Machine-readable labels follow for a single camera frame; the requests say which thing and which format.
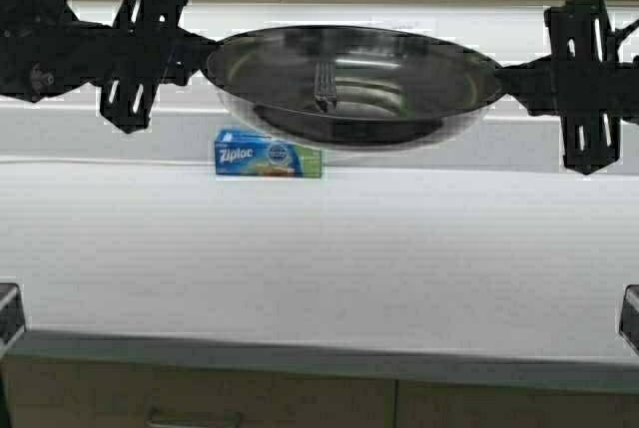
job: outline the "white table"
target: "white table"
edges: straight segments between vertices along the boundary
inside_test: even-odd
[[[0,281],[22,287],[25,353],[639,386],[616,334],[639,281],[639,178],[108,164],[0,178]]]

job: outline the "ziploc box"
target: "ziploc box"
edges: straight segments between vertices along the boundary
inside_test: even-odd
[[[321,177],[321,151],[275,140],[259,132],[223,129],[214,157],[216,174],[254,177]]]

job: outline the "drawer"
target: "drawer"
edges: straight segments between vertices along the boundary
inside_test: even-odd
[[[401,382],[397,428],[625,428],[639,396]]]
[[[14,428],[145,428],[162,423],[241,427],[383,428],[392,382],[9,357],[3,362]]]

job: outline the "white countertop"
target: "white countertop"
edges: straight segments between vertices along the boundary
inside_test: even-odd
[[[1,281],[59,333],[636,365],[639,178],[0,166]]]

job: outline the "cabinet handle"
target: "cabinet handle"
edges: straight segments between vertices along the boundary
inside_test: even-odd
[[[147,428],[239,428],[241,413],[228,413],[221,417],[203,413],[170,413],[151,410]]]

